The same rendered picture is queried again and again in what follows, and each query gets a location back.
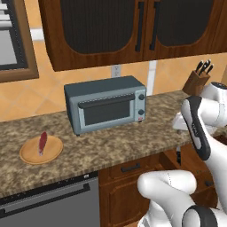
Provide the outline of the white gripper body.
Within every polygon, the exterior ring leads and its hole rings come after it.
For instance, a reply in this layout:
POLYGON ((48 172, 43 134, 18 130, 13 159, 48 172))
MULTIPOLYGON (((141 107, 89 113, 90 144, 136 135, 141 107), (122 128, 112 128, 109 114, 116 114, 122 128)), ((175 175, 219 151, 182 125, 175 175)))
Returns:
POLYGON ((188 130, 187 125, 184 121, 184 118, 180 113, 177 113, 175 118, 173 119, 172 127, 173 129, 178 129, 178 130, 188 130))

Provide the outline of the open wooden drawer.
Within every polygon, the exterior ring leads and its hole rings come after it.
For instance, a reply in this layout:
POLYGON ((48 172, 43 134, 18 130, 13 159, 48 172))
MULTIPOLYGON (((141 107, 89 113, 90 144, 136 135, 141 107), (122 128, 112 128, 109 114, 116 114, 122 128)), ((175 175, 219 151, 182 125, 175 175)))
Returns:
POLYGON ((176 149, 160 154, 160 164, 165 169, 182 169, 191 171, 197 180, 197 189, 192 198, 196 204, 205 207, 217 206, 217 194, 213 178, 206 166, 195 152, 192 144, 181 147, 181 163, 177 162, 176 149))

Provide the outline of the wooden knife block with knives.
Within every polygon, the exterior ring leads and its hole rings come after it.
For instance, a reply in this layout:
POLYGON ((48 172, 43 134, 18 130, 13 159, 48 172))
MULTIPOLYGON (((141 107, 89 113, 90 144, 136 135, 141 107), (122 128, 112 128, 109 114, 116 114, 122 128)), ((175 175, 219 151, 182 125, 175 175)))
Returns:
POLYGON ((213 68, 211 60, 201 60, 196 69, 193 70, 183 86, 183 92, 187 95, 198 96, 204 88, 204 85, 210 78, 207 69, 213 68))

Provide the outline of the wooden drawer front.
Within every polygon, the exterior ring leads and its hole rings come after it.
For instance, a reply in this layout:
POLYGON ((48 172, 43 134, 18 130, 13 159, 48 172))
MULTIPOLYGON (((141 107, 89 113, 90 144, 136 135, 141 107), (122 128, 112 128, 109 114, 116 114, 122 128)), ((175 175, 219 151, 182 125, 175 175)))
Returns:
POLYGON ((113 167, 110 167, 108 170, 108 177, 111 180, 117 180, 122 179, 126 176, 133 176, 137 173, 141 173, 147 169, 152 169, 155 167, 156 164, 159 163, 159 154, 150 155, 147 157, 143 157, 137 160, 131 160, 128 162, 124 162, 122 164, 115 165, 113 167), (129 172, 122 173, 121 168, 127 168, 136 165, 137 163, 140 163, 140 168, 131 170, 129 172))

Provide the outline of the round wooden plate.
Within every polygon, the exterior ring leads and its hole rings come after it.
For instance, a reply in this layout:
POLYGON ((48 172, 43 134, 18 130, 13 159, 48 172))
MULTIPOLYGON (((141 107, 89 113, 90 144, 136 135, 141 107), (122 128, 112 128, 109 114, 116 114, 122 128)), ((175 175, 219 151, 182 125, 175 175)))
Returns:
POLYGON ((43 149, 43 155, 38 154, 40 137, 29 139, 20 148, 20 158, 31 165, 40 165, 56 159, 63 150, 63 143, 58 137, 47 136, 47 142, 43 149))

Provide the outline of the red raw meat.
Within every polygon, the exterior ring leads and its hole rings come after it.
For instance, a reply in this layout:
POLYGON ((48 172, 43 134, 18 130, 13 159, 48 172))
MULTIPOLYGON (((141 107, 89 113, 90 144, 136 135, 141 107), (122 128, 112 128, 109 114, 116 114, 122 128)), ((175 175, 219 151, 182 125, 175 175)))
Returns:
POLYGON ((38 153, 40 155, 43 155, 43 149, 46 145, 46 142, 47 142, 47 133, 43 132, 42 135, 40 136, 39 145, 38 145, 38 153))

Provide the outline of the grey toaster oven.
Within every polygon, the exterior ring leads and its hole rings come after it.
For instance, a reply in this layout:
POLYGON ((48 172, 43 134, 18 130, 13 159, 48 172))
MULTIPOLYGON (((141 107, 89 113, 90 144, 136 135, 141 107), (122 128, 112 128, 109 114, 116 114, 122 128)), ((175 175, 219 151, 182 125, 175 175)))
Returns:
POLYGON ((66 84, 64 92, 77 136, 145 119, 146 87, 132 75, 66 84))

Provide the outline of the wooden base cupboard door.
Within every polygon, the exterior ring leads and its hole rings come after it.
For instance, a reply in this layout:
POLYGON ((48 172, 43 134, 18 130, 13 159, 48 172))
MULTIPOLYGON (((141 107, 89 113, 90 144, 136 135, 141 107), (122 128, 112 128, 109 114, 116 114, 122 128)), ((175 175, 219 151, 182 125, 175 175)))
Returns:
POLYGON ((118 183, 108 193, 111 227, 123 227, 138 221, 148 209, 149 201, 137 189, 137 181, 118 183))

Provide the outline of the grey dishwasher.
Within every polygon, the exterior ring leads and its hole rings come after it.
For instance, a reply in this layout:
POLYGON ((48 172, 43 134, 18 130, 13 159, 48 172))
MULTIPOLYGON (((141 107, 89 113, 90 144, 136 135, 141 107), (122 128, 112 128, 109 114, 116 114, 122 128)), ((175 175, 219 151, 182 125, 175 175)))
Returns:
POLYGON ((7 212, 73 192, 90 185, 90 191, 0 219, 0 227, 100 227, 98 172, 75 176, 0 199, 7 212))

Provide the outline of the wooden framed window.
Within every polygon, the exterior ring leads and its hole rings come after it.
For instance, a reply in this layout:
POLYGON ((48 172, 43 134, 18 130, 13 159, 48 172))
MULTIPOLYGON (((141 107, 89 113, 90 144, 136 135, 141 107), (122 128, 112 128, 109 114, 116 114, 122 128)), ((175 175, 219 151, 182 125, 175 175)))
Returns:
POLYGON ((24 0, 0 0, 0 83, 38 77, 24 0))

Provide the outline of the dark wooden wall cupboard door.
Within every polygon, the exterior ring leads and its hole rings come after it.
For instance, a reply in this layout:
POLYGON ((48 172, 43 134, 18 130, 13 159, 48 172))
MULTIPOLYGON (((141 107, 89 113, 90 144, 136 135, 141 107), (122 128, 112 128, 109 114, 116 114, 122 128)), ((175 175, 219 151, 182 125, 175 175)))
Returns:
POLYGON ((138 2, 38 0, 46 50, 55 71, 137 62, 138 2))
POLYGON ((220 17, 227 18, 227 0, 148 0, 144 60, 172 59, 227 51, 217 43, 220 17), (154 2, 160 2, 154 51, 154 2))

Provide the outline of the white wall socket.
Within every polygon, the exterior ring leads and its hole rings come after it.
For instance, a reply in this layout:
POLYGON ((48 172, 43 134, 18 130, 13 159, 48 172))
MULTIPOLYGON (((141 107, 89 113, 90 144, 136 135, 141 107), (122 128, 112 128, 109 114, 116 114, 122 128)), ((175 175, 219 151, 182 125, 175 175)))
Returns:
POLYGON ((121 76, 121 66, 113 65, 112 66, 112 77, 120 77, 121 76))

